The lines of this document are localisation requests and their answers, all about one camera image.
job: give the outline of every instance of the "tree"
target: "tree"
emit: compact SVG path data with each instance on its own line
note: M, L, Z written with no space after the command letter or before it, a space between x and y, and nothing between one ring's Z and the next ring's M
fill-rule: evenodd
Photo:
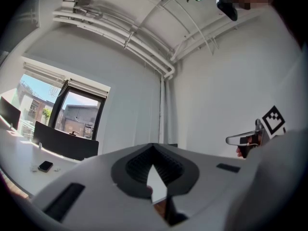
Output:
M42 114L43 116L45 116L45 119L48 120L51 115L51 111L49 109L44 108Z

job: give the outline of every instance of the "window frame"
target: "window frame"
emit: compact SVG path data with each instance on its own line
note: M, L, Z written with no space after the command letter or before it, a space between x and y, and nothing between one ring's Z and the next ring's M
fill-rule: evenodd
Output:
M55 128L59 112L61 111L62 106L63 106L65 99L66 99L67 95L69 94L69 92L84 96L86 98L94 99L98 102L101 102L100 107L99 107L98 112L97 112L97 115L96 115L96 118L95 118L94 128L93 128L93 133L92 133L92 138L91 138L92 140L96 140L98 126L99 126L99 123L100 123L100 120L101 120L103 107L104 107L106 98L97 96L97 95L92 94L92 93L87 92L87 91L80 90L80 89L75 88L75 87L71 87L68 83L68 80L63 84L63 87L61 88L61 90L59 92L59 93L61 93L61 95L56 99L56 101L53 105L53 108L52 108L52 111L51 111L51 116L50 116L50 119L49 119L49 122L48 122L48 126L53 128L53 129Z

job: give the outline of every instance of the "white desk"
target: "white desk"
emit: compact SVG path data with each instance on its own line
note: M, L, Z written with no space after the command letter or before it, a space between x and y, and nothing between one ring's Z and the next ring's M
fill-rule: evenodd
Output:
M0 117L0 167L14 184L30 197L78 163L46 152L44 149L40 150L24 137L13 136L9 131L12 130ZM31 170L44 161L53 163L47 173Z

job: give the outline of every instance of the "cable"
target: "cable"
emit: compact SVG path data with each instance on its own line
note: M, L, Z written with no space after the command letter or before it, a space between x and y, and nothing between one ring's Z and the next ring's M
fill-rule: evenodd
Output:
M259 146L258 144L248 144L247 146L251 146L251 145Z
M54 97L54 98L58 98L58 97L60 97L60 96L64 93L64 91L66 90L66 88L68 87L68 85L69 85L69 81L67 82L66 86L65 86L64 89L61 91L61 93L59 93L59 95L57 95L57 96L56 96L55 94L56 94L57 91L58 91L58 90L57 90L58 87L56 87L56 85L50 85L48 94L51 95L51 96Z
M174 1L175 1L175 2L178 4L178 6L188 15L188 17L190 18L190 20L192 21L192 23L195 25L195 27L198 29L199 33L201 34L201 36L202 36L202 38L203 38L203 40L204 40L206 46L208 47L208 50L209 50L209 51L211 52L211 54L213 55L212 50L211 50L210 46L208 45L208 42L207 42L205 36L203 35L203 33L201 32L200 28L198 27L197 23L194 21L194 19L191 17L191 15L186 11L186 9L184 9L184 7L183 7L178 1L176 1L176 0L174 0Z

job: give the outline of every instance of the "smartphone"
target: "smartphone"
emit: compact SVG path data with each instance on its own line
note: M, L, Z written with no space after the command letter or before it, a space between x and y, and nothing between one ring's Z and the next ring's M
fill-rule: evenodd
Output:
M52 167L53 163L45 161L40 166L38 166L38 169L43 172L48 172L48 170Z

